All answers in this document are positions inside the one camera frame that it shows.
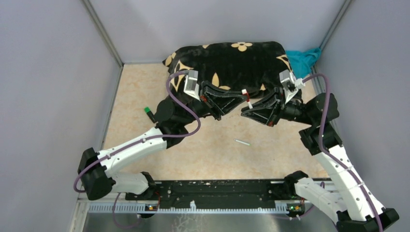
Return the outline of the white pen with red cap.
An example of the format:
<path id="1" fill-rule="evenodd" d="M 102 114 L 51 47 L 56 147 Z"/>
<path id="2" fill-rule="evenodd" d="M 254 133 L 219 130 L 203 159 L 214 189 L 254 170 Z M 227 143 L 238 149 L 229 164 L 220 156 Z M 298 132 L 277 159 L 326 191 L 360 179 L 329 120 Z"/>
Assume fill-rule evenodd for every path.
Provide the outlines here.
<path id="1" fill-rule="evenodd" d="M 249 96 L 247 90 L 242 89 L 241 92 L 242 92 L 242 95 L 244 95 L 246 97 L 246 102 L 250 102 L 250 96 Z"/>

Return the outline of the white pen with green tip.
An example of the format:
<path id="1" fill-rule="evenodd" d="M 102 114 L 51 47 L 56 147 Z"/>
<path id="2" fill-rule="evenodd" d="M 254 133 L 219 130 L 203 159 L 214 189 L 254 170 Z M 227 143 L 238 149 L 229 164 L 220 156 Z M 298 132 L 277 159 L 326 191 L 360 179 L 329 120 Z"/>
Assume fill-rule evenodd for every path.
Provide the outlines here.
<path id="1" fill-rule="evenodd" d="M 244 144 L 244 145 L 247 145 L 247 146 L 251 146 L 250 143 L 245 142 L 245 141 L 242 141 L 242 140 L 239 140 L 239 139 L 234 139 L 234 141 L 235 141 L 235 142 L 238 142 L 238 143 L 241 143 L 241 144 Z"/>

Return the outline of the black marker with green tip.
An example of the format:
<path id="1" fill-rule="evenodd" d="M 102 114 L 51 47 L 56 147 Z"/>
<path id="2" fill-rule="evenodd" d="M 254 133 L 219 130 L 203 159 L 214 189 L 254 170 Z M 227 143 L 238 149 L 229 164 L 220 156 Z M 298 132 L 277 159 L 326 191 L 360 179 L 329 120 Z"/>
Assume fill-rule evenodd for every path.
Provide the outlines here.
<path id="1" fill-rule="evenodd" d="M 151 120 L 152 123 L 157 122 L 156 119 L 155 119 L 154 114 L 152 113 L 152 111 L 149 107 L 145 107 L 144 112 L 146 113 L 146 115 L 148 116 L 148 118 Z"/>

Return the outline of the white marker with red tip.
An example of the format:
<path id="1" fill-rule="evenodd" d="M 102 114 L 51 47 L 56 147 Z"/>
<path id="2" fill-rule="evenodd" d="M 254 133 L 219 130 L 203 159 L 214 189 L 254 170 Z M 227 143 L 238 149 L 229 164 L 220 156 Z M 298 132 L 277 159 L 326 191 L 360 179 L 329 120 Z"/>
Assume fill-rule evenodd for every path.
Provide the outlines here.
<path id="1" fill-rule="evenodd" d="M 250 101 L 247 101 L 247 104 L 248 104 L 249 109 L 253 109 L 253 106 Z"/>

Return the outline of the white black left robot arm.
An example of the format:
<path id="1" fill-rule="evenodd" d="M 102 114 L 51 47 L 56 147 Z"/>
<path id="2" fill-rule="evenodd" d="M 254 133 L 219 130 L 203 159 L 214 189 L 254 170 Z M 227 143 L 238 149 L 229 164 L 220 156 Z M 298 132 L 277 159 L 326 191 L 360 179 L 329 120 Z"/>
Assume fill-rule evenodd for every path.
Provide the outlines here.
<path id="1" fill-rule="evenodd" d="M 147 155 L 169 149 L 193 132 L 186 126 L 211 116 L 220 120 L 249 99 L 246 87 L 217 87 L 209 81 L 200 84 L 185 81 L 184 86 L 169 87 L 154 115 L 155 126 L 142 135 L 110 149 L 86 149 L 78 166 L 74 190 L 86 194 L 91 201 L 109 193 L 132 193 L 144 200 L 155 194 L 155 182 L 147 172 L 123 173 L 122 169 Z"/>

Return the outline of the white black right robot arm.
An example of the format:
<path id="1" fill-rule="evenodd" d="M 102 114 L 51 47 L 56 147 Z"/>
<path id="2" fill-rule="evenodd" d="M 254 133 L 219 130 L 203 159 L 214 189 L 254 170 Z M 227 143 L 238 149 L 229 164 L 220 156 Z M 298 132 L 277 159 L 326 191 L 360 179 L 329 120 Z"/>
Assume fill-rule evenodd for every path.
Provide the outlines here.
<path id="1" fill-rule="evenodd" d="M 285 96 L 285 90 L 276 88 L 255 104 L 244 107 L 241 116 L 269 127 L 280 119 L 308 124 L 309 128 L 299 132 L 301 141 L 336 187 L 335 192 L 329 192 L 297 171 L 285 177 L 285 196 L 308 200 L 334 222 L 339 232 L 382 232 L 397 222 L 398 212 L 385 207 L 371 194 L 330 123 L 339 116 L 335 96 L 321 93 L 305 104 Z"/>

